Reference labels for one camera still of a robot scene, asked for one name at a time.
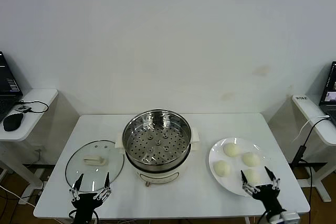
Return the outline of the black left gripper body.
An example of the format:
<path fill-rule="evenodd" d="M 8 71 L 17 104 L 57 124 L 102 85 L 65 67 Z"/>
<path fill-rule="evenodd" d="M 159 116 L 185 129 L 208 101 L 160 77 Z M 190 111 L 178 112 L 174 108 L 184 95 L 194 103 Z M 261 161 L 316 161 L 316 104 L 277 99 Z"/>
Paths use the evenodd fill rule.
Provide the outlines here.
<path fill-rule="evenodd" d="M 99 217 L 95 209 L 99 207 L 97 193 L 82 193 L 71 201 L 74 210 L 70 214 L 75 214 L 72 223 L 90 223 L 92 217 L 99 223 Z"/>

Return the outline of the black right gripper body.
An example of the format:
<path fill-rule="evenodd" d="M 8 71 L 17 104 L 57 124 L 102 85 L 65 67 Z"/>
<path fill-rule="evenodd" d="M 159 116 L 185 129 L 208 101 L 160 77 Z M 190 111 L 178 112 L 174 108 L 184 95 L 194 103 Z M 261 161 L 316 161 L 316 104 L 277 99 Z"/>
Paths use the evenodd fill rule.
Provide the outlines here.
<path fill-rule="evenodd" d="M 253 199 L 260 200 L 265 208 L 266 217 L 271 218 L 275 215 L 279 215 L 286 211 L 282 208 L 277 197 L 280 190 L 273 187 L 271 184 L 256 186 L 257 190 L 254 190 Z"/>

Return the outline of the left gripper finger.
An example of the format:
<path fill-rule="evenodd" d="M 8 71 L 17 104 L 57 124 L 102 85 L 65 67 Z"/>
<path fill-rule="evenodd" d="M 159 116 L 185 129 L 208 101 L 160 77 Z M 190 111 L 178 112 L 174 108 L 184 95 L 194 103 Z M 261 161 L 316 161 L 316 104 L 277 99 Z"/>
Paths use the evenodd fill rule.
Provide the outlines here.
<path fill-rule="evenodd" d="M 80 194 L 79 191 L 80 191 L 81 183 L 83 180 L 83 176 L 84 176 L 84 173 L 82 173 L 79 176 L 79 178 L 75 181 L 73 186 L 69 189 L 70 195 L 72 196 L 72 199 L 71 199 L 72 202 L 79 201 L 81 199 L 82 194 Z"/>
<path fill-rule="evenodd" d="M 104 181 L 104 186 L 97 192 L 96 200 L 105 201 L 110 196 L 111 193 L 112 189 L 110 187 L 110 174 L 109 172 L 107 172 L 106 179 Z"/>

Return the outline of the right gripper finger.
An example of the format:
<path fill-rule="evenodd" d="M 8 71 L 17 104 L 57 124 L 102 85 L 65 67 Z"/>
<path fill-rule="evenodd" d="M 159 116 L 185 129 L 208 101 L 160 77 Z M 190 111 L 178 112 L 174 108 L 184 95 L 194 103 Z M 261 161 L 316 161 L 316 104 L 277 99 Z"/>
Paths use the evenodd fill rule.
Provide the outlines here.
<path fill-rule="evenodd" d="M 243 172 L 242 170 L 240 171 L 240 173 L 241 173 L 241 176 L 242 176 L 242 183 L 243 183 L 243 185 L 242 185 L 242 189 L 243 189 L 248 195 L 250 195 L 250 196 L 252 196 L 253 194 L 256 194 L 257 192 L 259 192 L 259 189 L 258 189 L 258 188 L 256 188 L 255 186 L 251 185 L 251 184 L 248 182 L 248 180 L 247 180 L 247 178 L 246 178 L 246 176 L 245 176 L 245 174 L 244 174 L 244 172 Z"/>
<path fill-rule="evenodd" d="M 270 178 L 271 182 L 272 182 L 272 189 L 273 190 L 280 190 L 279 189 L 279 183 L 280 183 L 280 179 L 276 178 L 274 173 L 267 167 L 264 167 L 266 170 L 266 173 L 268 175 L 268 177 Z"/>

